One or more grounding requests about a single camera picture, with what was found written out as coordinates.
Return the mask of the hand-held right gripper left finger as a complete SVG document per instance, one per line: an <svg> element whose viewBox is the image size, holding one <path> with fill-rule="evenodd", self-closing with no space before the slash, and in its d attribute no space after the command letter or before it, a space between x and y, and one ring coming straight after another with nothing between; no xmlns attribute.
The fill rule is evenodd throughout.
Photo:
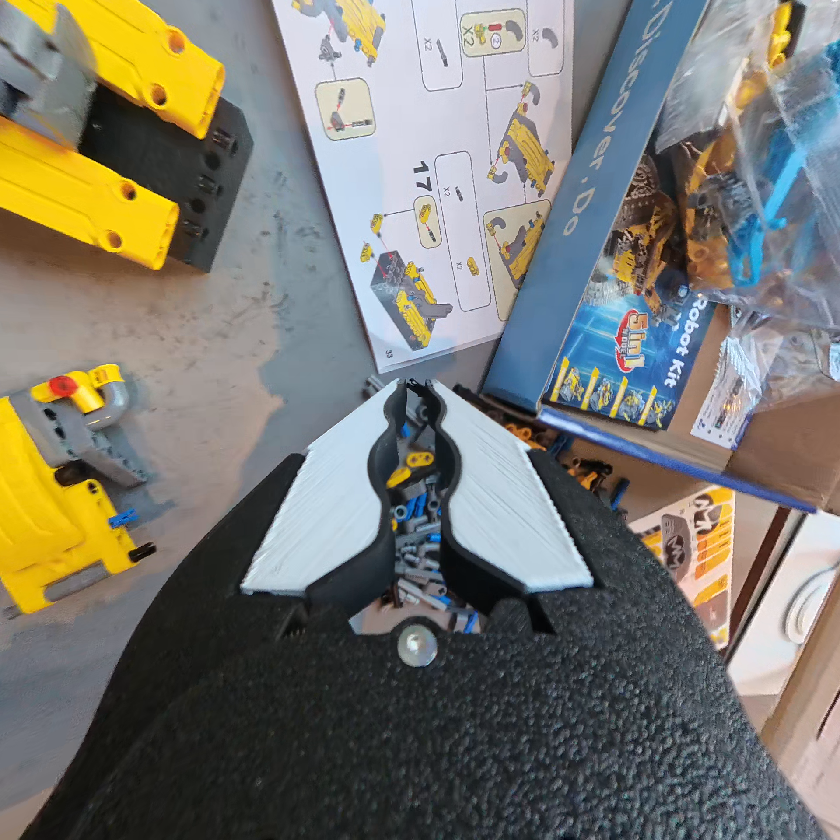
<svg viewBox="0 0 840 840"><path fill-rule="evenodd" d="M393 573L387 481L406 383L392 381L306 448L240 584L247 595L375 597Z"/></svg>

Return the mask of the pile of small building pieces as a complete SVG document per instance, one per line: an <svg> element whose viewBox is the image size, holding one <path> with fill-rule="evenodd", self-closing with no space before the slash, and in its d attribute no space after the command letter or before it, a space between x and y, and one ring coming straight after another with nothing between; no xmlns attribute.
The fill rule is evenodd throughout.
<svg viewBox="0 0 840 840"><path fill-rule="evenodd" d="M628 632L644 574L662 571L626 523L579 486L547 450L532 448L532 462L593 574L593 587L531 596L503 594L472 565L456 559L442 532L453 456L439 453L437 411L429 406L427 384L403 379L387 384L396 380L406 383L406 420L397 434L400 463L386 483L393 573L375 597L362 599L378 602L384 595L396 595L392 610L399 612L403 596L409 595L454 620L467 617L466 610L451 609L452 601L461 600L485 619L479 631L492 642L551 643L563 633L571 642L605 644Z"/></svg>

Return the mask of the yellow black sticker sheet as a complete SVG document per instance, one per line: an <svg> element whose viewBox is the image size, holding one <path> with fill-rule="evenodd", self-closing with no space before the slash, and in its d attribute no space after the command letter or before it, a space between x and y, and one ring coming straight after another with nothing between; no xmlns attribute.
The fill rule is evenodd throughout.
<svg viewBox="0 0 840 840"><path fill-rule="evenodd" d="M669 572L716 650L729 645L737 494L708 486L630 523Z"/></svg>

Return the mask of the open instruction booklet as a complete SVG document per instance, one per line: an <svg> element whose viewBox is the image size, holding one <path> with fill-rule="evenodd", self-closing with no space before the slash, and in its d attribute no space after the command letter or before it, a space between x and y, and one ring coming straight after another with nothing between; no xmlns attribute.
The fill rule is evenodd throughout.
<svg viewBox="0 0 840 840"><path fill-rule="evenodd" d="M571 158L574 2L272 5L378 372L495 339Z"/></svg>

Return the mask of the white flat device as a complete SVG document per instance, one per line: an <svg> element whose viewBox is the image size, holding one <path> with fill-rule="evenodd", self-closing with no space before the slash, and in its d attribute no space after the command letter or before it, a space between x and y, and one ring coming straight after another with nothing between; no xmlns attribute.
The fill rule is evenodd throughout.
<svg viewBox="0 0 840 840"><path fill-rule="evenodd" d="M805 514L759 586L728 658L729 678L757 732L792 675L838 563L838 516Z"/></svg>

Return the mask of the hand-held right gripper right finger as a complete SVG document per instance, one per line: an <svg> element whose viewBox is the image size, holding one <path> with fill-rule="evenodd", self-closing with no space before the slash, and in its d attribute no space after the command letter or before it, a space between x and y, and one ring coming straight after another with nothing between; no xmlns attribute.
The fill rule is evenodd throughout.
<svg viewBox="0 0 840 840"><path fill-rule="evenodd" d="M457 560L503 594L590 589L594 577L536 470L534 450L439 381L428 381L439 453L453 456L442 532Z"/></svg>

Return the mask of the grey desk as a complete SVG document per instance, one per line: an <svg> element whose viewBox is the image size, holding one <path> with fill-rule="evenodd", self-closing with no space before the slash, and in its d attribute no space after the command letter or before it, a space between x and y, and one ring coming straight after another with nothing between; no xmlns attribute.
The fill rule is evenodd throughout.
<svg viewBox="0 0 840 840"><path fill-rule="evenodd" d="M123 439L157 475L129 493L159 553L42 617L2 624L2 804L63 771L22 838L489 837L496 794L547 792L561 741L490 677L554 641L490 636L450 668L332 615L299 635L238 594L281 460L359 400L372 363L267 2L153 2L232 71L255 149L216 267L160 274L2 223L2 378L81 363L132 377Z"/></svg>

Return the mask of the crumpled clear plastic bags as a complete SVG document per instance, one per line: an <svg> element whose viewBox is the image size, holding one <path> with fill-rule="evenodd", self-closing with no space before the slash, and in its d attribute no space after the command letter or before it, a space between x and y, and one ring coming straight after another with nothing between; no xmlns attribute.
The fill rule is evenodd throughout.
<svg viewBox="0 0 840 840"><path fill-rule="evenodd" d="M660 114L691 286L751 406L838 394L838 2L709 2Z"/></svg>

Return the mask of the black base yellow panel assembly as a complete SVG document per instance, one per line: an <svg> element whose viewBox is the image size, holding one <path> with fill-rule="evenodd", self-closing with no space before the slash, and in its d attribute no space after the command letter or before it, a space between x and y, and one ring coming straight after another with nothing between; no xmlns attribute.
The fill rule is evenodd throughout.
<svg viewBox="0 0 840 840"><path fill-rule="evenodd" d="M1 2L2 209L210 272L253 150L225 81L141 2Z"/></svg>

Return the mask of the yellow panel vehicle assembly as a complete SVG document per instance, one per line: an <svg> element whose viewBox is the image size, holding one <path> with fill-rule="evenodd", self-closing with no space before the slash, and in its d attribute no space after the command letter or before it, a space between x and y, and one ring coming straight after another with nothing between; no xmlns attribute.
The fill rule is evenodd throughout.
<svg viewBox="0 0 840 840"><path fill-rule="evenodd" d="M140 487L146 474L106 432L130 406L117 364L58 374L1 399L1 576L18 613L81 588L99 570L125 572L157 551L137 544L136 510L103 485Z"/></svg>

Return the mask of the cardboard kit box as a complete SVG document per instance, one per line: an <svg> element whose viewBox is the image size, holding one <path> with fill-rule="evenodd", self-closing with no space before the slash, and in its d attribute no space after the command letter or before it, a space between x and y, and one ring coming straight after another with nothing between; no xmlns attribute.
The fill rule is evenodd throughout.
<svg viewBox="0 0 840 840"><path fill-rule="evenodd" d="M560 190L511 310L483 392L562 433L785 508L838 513L838 397L766 413L728 453L689 433L711 385L725 324L700 346L668 430L645 430L551 404L562 343L708 2L631 2L604 64Z"/></svg>

